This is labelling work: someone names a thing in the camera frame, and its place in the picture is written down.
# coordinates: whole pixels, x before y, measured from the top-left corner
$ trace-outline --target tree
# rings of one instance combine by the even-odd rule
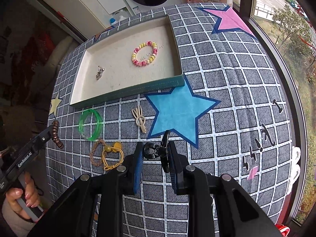
[[[305,56],[310,56],[312,54],[312,49],[305,42],[311,43],[312,37],[310,34],[310,27],[306,22],[304,22],[299,30],[299,34],[293,33],[290,36],[290,41],[288,45],[288,50],[290,55],[294,59],[301,59]]]
[[[315,61],[316,61],[316,50],[312,48],[312,62],[309,66],[311,67]]]
[[[272,19],[273,22],[279,25],[279,30],[282,32],[282,35],[279,36],[281,40],[280,47],[282,47],[291,36],[306,35],[306,26],[308,26],[306,21],[298,13],[292,11],[287,4],[283,9],[274,8]]]

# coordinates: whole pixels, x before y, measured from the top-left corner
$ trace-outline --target yellow star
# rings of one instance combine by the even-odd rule
[[[61,99],[58,99],[58,96],[59,96],[59,91],[58,91],[58,93],[56,95],[56,98],[55,99],[51,99],[51,109],[49,111],[49,115],[54,113],[54,117],[56,117],[57,107],[62,101]]]

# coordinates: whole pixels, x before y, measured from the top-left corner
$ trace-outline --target beaded bracelet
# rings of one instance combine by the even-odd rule
[[[151,56],[149,56],[148,60],[138,61],[136,59],[136,54],[139,52],[139,50],[141,48],[143,48],[145,46],[151,46],[153,48],[153,53]],[[135,48],[135,50],[132,54],[132,62],[138,67],[146,66],[146,65],[150,64],[155,59],[156,55],[157,55],[157,44],[155,42],[152,42],[152,41],[144,42],[144,43],[140,44],[139,47]]]

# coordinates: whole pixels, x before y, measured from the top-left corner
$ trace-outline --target grass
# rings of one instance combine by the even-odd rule
[[[281,35],[278,26],[269,20],[259,17],[255,17],[255,21],[265,31],[271,41],[275,43],[277,37]],[[307,81],[307,67],[305,67],[305,65],[309,65],[308,58],[303,57],[299,58],[299,62],[294,61],[287,52],[288,49],[286,45],[287,43],[285,43],[282,47],[279,47],[279,44],[276,44],[276,47],[278,48],[294,79],[302,103],[307,129],[307,170],[304,193],[299,207],[304,211],[304,213],[298,212],[295,216],[297,221],[303,223],[308,216],[308,212],[311,210],[316,201],[316,194],[314,194],[314,190],[316,190],[314,187],[314,184],[316,183],[314,179],[315,169],[313,166],[316,164],[316,86],[315,83],[310,84]]]

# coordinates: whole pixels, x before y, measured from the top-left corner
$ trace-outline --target human hand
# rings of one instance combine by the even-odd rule
[[[28,172],[25,172],[25,199],[26,199],[26,206],[35,208],[40,204],[40,197],[38,195],[37,189],[35,188],[34,181],[31,178],[31,175]],[[21,208],[21,206],[16,201],[17,199],[21,198],[23,195],[23,190],[19,188],[11,188],[5,194],[7,197],[7,201],[12,208],[12,210],[21,216],[24,219],[30,219],[30,216],[26,213],[25,210]]]

